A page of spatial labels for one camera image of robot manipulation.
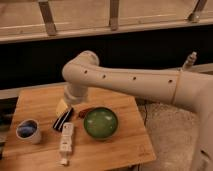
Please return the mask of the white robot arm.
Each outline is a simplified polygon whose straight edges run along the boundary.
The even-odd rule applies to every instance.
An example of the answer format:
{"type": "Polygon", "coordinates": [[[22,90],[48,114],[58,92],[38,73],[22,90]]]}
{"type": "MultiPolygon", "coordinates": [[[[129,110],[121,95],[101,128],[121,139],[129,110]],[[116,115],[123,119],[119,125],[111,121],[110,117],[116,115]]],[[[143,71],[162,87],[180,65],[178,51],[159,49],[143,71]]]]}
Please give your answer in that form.
{"type": "Polygon", "coordinates": [[[213,75],[180,70],[111,69],[83,51],[62,69],[66,81],[58,115],[87,99],[90,87],[104,88],[196,113],[200,119],[190,171],[213,171],[213,75]]]}

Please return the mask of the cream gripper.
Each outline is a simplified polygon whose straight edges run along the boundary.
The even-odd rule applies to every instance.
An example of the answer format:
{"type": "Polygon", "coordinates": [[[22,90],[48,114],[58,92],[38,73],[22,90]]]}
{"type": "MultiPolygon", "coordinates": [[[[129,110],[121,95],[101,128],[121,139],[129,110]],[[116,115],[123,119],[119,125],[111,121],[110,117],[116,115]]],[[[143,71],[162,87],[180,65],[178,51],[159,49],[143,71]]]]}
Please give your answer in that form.
{"type": "Polygon", "coordinates": [[[69,110],[73,105],[85,102],[88,97],[88,88],[85,86],[67,84],[64,87],[64,96],[59,100],[56,106],[56,115],[69,110]]]}

